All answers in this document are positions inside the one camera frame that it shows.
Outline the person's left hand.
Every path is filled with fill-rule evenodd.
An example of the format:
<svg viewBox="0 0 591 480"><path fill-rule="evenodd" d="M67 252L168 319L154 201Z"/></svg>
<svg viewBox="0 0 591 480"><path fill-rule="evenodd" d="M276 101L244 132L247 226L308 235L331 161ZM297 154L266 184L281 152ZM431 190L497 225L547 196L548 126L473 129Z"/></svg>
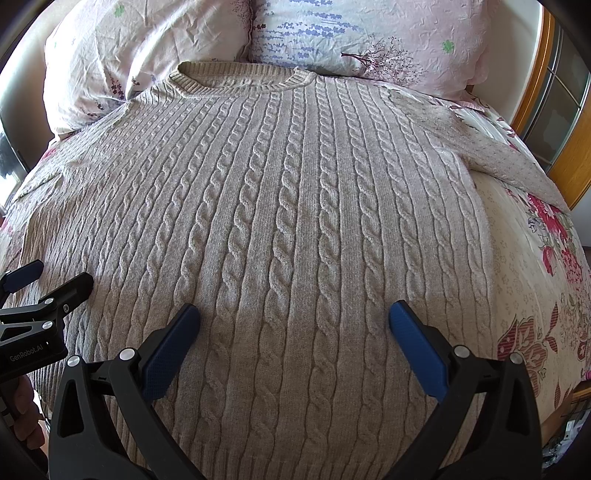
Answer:
<svg viewBox="0 0 591 480"><path fill-rule="evenodd" d="M39 424L42 416L34 402L34 392L27 376L18 378L11 401L18 413L14 421L16 438L24 442L30 450L40 449L45 444L45 436Z"/></svg>

